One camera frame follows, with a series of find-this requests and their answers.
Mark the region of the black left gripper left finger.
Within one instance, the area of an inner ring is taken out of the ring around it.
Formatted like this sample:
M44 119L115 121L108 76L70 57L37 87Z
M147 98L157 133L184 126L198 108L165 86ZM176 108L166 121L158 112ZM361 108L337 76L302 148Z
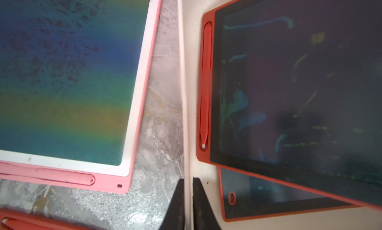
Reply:
M184 179L180 179L175 188L170 205L159 230L184 230L185 197Z

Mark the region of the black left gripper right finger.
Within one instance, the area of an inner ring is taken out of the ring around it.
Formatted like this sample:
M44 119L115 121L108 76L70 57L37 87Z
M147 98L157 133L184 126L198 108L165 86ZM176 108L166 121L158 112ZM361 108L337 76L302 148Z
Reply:
M193 178L193 214L195 230L221 230L199 178Z

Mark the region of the red black newsmy tablet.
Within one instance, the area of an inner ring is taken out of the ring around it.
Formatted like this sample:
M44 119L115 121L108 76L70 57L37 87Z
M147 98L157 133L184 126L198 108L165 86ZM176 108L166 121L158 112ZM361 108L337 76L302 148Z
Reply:
M206 12L196 137L201 162L380 209L382 0L233 0Z
M1 230L89 230L89 228L1 208Z

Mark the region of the red black Newsmy tablet top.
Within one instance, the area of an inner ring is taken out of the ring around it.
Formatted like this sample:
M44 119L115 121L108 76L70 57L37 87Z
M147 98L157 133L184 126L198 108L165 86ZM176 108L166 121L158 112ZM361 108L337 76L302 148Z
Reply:
M89 230L89 228L1 208L1 230Z

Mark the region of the pink writing tablet rainbow screen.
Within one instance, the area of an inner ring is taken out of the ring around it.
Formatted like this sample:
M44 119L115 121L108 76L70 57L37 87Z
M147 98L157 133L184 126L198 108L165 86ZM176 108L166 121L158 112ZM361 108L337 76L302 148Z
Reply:
M128 192L162 0L1 0L1 162Z

